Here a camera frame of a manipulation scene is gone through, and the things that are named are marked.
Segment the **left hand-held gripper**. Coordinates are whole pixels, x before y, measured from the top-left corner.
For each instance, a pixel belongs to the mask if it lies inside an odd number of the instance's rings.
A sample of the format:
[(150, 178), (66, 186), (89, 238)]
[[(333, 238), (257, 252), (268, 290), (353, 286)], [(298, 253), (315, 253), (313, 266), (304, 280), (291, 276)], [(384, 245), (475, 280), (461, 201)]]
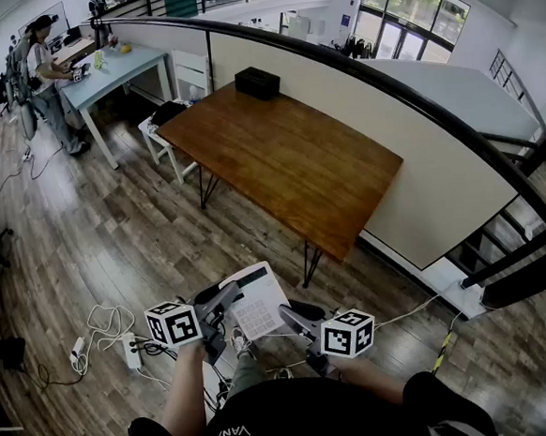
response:
[(240, 296), (241, 289), (230, 281), (222, 288), (216, 284), (196, 294), (193, 305), (166, 302), (149, 308), (144, 315), (150, 335), (169, 349), (200, 340), (205, 346), (205, 361), (215, 364), (226, 345), (224, 335), (213, 322), (223, 319)]

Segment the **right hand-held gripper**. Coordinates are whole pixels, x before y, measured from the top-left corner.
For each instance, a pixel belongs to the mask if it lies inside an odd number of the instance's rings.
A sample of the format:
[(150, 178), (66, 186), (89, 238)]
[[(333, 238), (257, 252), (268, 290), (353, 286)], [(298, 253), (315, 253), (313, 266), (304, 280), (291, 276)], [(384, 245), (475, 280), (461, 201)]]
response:
[(355, 358), (373, 346), (374, 317), (363, 311), (350, 309), (337, 314), (314, 304), (290, 299), (280, 304), (279, 315), (298, 335), (313, 339), (306, 362), (319, 376), (325, 377), (331, 368), (328, 358)]

